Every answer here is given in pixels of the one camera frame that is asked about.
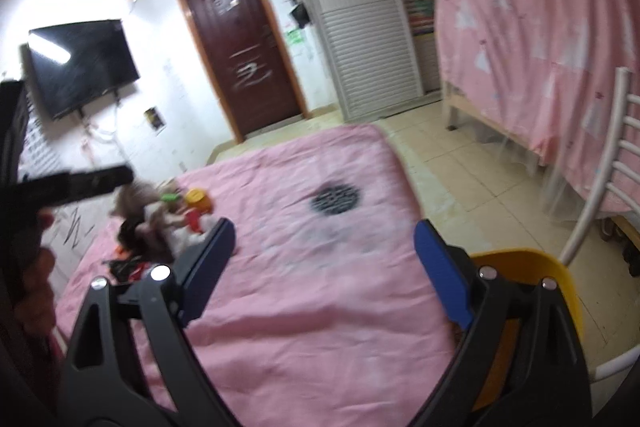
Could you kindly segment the person's left hand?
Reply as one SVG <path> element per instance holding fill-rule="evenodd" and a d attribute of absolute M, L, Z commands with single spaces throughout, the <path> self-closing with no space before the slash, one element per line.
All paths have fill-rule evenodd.
<path fill-rule="evenodd" d="M 40 244 L 38 256 L 23 273 L 25 298 L 17 303 L 14 314 L 30 335 L 46 337 L 54 329 L 54 291 L 49 283 L 54 265 L 55 255 Z"/>

